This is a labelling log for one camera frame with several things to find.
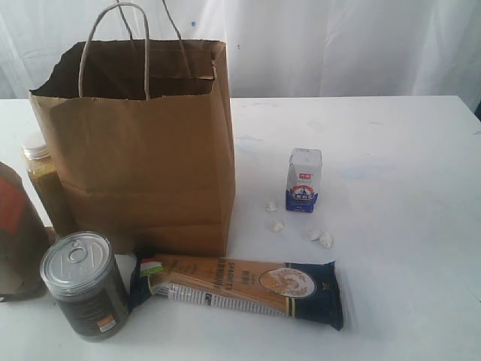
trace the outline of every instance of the small carton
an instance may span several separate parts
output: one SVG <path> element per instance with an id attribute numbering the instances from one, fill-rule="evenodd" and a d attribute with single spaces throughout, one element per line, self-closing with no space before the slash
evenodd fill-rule
<path id="1" fill-rule="evenodd" d="M 286 209 L 314 211 L 321 184 L 322 154 L 318 149 L 294 148 L 287 174 Z"/>

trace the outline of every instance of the white table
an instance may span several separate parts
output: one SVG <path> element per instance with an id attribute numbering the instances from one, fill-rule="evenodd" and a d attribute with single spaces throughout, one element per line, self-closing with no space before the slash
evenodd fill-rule
<path id="1" fill-rule="evenodd" d="M 90 344 L 45 296 L 0 305 L 2 360 L 481 358 L 481 123 L 459 98 L 232 99 L 232 114 L 228 255 L 336 259 L 344 330 L 151 299 Z M 0 101 L 0 160 L 26 184 L 19 144 L 36 128 L 28 101 Z M 314 214 L 283 210 L 293 147 L 322 149 Z M 278 212 L 265 212 L 269 199 Z M 280 233 L 269 230 L 276 218 Z M 307 240 L 311 227 L 330 232 L 333 248 Z"/>

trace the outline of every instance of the white curtain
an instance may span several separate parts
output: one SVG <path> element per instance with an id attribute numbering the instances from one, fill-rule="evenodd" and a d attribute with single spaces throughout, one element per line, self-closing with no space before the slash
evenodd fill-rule
<path id="1" fill-rule="evenodd" d="M 25 98 L 113 0 L 0 1 L 0 98 Z M 136 0 L 174 38 L 161 0 Z M 227 41 L 236 97 L 481 99 L 480 0 L 167 0 L 184 38 Z M 141 17 L 125 9 L 135 37 Z M 95 38 L 126 38 L 119 12 Z"/>

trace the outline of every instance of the white crumb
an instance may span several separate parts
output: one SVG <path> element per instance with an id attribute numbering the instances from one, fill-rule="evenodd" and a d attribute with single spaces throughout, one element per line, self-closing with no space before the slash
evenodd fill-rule
<path id="1" fill-rule="evenodd" d="M 275 220 L 274 222 L 272 222 L 272 227 L 271 227 L 272 232 L 279 232 L 279 231 L 282 231 L 283 229 L 284 229 L 284 223 L 282 223 L 280 220 Z"/>
<path id="2" fill-rule="evenodd" d="M 321 230 L 320 229 L 308 229 L 307 236 L 311 241 L 318 241 L 321 237 Z"/>
<path id="3" fill-rule="evenodd" d="M 324 232 L 321 237 L 319 238 L 319 241 L 321 244 L 326 247 L 326 248 L 331 248 L 332 244 L 334 242 L 334 239 L 332 239 L 331 235 L 327 232 Z"/>
<path id="4" fill-rule="evenodd" d="M 276 202 L 274 202 L 274 201 L 269 201 L 269 202 L 267 202 L 267 204 L 265 205 L 265 210 L 266 210 L 267 212 L 275 212 L 275 211 L 277 211 Z"/>

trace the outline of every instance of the pasta package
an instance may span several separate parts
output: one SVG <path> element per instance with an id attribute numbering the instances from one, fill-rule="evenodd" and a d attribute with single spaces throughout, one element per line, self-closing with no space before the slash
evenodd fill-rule
<path id="1" fill-rule="evenodd" d="M 129 308 L 151 296 L 343 328 L 334 262 L 256 262 L 156 254 L 138 258 Z"/>

